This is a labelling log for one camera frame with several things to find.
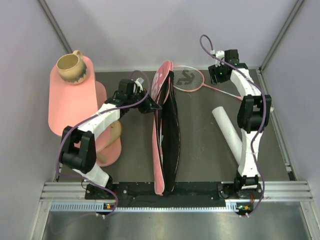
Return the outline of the pink racket bag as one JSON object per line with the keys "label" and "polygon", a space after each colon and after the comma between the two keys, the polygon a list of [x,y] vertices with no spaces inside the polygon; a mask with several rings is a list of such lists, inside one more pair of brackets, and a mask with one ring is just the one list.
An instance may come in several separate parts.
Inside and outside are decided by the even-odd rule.
{"label": "pink racket bag", "polygon": [[155,102],[158,103],[159,95],[165,95],[162,143],[158,140],[158,110],[154,112],[152,127],[154,192],[160,196],[174,190],[180,160],[181,133],[173,81],[173,62],[167,60],[156,71],[151,87],[151,97]]}

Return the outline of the white shuttlecock tube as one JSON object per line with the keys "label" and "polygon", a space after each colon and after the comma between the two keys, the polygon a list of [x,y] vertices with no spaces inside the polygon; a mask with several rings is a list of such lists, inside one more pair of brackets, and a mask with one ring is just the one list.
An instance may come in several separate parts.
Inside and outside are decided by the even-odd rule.
{"label": "white shuttlecock tube", "polygon": [[236,162],[240,164],[242,155],[242,141],[238,136],[229,116],[222,106],[212,110],[212,115],[216,120]]}

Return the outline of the white pink badminton racket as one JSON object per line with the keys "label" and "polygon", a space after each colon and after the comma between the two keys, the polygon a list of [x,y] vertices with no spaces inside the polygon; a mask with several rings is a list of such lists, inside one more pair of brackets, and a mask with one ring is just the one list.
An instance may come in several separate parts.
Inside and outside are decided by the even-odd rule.
{"label": "white pink badminton racket", "polygon": [[159,95],[158,97],[158,104],[160,105],[161,109],[157,112],[157,135],[158,135],[158,141],[162,143],[163,135],[162,135],[162,117],[163,117],[163,108],[164,108],[164,102],[165,102],[165,95]]}

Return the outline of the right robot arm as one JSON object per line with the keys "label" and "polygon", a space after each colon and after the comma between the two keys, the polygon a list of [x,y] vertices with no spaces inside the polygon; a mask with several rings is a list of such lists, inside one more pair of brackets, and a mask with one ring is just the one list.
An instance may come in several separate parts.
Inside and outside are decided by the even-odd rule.
{"label": "right robot arm", "polygon": [[259,145],[269,123],[272,98],[254,83],[247,65],[240,62],[236,49],[211,50],[209,54],[215,59],[215,64],[208,67],[211,82],[217,84],[231,81],[240,94],[237,125],[241,137],[238,137],[223,107],[215,108],[212,114],[238,163],[233,192],[237,197],[245,198],[259,188]]}

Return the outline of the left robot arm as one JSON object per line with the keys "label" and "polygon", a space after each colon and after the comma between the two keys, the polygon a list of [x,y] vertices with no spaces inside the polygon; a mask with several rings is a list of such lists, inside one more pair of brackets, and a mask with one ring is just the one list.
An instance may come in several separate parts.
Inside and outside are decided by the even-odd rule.
{"label": "left robot arm", "polygon": [[58,162],[97,185],[96,192],[102,198],[109,198],[113,194],[114,187],[112,177],[96,163],[96,140],[129,109],[135,108],[142,114],[162,109],[138,80],[122,79],[118,90],[93,116],[63,130]]}

